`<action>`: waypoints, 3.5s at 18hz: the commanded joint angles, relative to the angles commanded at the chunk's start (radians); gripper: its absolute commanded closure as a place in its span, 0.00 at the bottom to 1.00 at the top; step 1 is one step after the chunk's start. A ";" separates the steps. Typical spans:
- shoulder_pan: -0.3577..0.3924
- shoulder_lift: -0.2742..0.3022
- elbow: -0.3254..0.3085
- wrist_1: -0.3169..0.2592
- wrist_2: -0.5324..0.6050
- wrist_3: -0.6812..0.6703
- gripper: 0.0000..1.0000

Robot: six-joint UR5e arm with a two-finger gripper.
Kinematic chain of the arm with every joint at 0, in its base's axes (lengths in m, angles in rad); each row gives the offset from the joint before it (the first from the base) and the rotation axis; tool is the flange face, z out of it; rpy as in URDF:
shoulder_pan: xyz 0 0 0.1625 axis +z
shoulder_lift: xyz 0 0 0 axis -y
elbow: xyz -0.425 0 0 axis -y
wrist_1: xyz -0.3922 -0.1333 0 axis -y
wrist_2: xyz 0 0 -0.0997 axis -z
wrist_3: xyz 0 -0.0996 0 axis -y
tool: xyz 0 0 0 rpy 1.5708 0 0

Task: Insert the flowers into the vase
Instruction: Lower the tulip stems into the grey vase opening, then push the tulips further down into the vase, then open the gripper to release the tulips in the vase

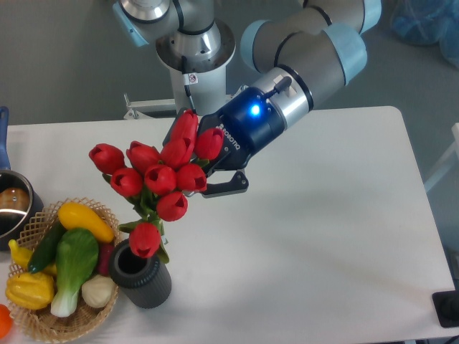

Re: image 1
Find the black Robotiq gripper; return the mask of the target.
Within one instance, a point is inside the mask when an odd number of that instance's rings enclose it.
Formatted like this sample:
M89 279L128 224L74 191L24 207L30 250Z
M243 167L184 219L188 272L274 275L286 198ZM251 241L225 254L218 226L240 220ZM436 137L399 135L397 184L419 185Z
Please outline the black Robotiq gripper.
M195 194L205 199L242 194L248 190L249 181L244 170L248 161L268 143L277 138L285 129L284 120L271 104L270 98L277 95L276 89L263 92L249 87L230 100L217 112L205 115L199 124L198 133L210 128L223 130L224 142L219 155L209 162L204 172L210 176L215 171L235 171L229 181L208 183L202 192L187 191L186 197ZM180 109L167 132L162 145L178 138L184 132L186 123Z

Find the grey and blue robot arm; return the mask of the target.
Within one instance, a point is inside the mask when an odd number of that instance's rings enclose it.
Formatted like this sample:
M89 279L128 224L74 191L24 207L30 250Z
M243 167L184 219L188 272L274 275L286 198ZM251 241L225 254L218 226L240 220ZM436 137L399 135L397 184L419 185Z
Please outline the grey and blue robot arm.
M168 68L177 113L217 127L223 148L204 170L233 171L205 197L242 193L248 161L365 67L362 34L379 1L305 1L279 22L256 21L240 40L214 15L212 1L116 1L115 17L138 46L152 45Z

